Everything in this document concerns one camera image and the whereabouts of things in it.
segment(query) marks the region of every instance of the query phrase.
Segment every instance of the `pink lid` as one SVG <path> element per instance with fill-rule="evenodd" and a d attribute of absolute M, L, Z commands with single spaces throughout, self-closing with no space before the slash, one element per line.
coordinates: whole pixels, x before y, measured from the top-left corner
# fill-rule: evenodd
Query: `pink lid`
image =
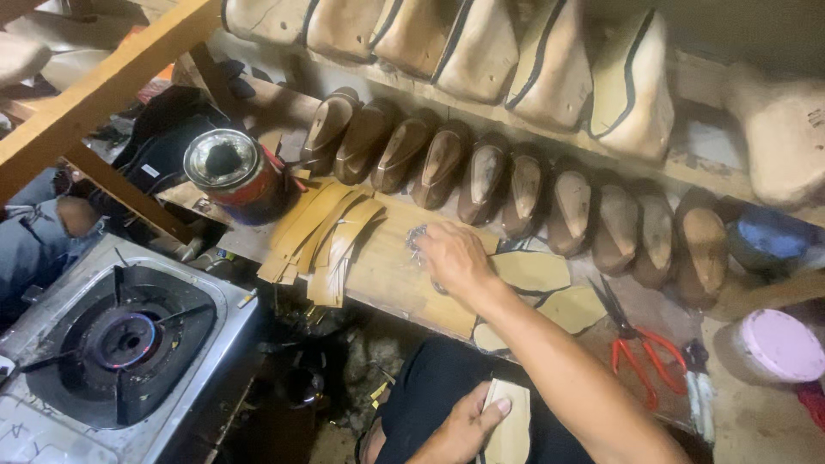
<path fill-rule="evenodd" d="M 798 320 L 777 310 L 759 310 L 742 321 L 742 339 L 766 369 L 787 381 L 815 381 L 825 373 L 825 351 Z"/>

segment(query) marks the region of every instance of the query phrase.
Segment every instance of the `pink container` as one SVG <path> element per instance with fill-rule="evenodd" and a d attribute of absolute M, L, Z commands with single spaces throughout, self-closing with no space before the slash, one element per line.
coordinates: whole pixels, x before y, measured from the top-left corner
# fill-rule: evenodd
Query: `pink container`
<path fill-rule="evenodd" d="M 720 330 L 714 342 L 725 367 L 748 383 L 800 383 L 825 374 L 822 344 L 781 311 L 755 311 Z"/>

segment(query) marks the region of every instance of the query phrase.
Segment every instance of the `red cloth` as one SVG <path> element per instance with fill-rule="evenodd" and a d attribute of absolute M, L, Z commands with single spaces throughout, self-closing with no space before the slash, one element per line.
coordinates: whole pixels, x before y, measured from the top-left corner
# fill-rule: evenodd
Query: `red cloth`
<path fill-rule="evenodd" d="M 813 422 L 825 432 L 825 393 L 819 382 L 800 384 L 796 388 L 796 397 L 808 409 Z"/>

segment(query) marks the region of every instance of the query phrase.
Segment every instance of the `gray jeans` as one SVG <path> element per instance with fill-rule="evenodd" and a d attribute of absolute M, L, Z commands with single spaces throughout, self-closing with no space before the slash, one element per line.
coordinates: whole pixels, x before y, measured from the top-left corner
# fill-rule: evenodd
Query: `gray jeans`
<path fill-rule="evenodd" d="M 50 285 L 101 236 L 102 219 L 84 237 L 67 234 L 57 214 L 53 177 L 54 169 L 46 169 L 6 205 L 7 218 L 0 223 L 0 315 L 17 309 L 29 285 Z"/>

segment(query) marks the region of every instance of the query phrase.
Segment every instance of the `scissor blade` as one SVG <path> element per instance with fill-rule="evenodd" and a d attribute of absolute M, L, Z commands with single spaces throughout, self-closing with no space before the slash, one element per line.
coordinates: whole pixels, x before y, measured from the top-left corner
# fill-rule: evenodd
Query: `scissor blade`
<path fill-rule="evenodd" d="M 607 280 L 601 274 L 601 284 L 604 290 L 600 289 L 593 283 L 593 280 L 590 280 L 590 285 L 593 286 L 593 291 L 596 292 L 596 296 L 599 297 L 601 304 L 605 307 L 607 314 L 610 315 L 610 318 L 613 319 L 613 323 L 616 324 L 616 327 L 619 329 L 619 335 L 623 339 L 632 339 L 635 336 L 635 329 L 630 322 L 627 320 L 627 316 L 625 312 L 621 309 L 621 305 L 619 303 L 619 299 L 616 298 L 615 293 L 611 289 L 611 286 L 608 285 Z"/>

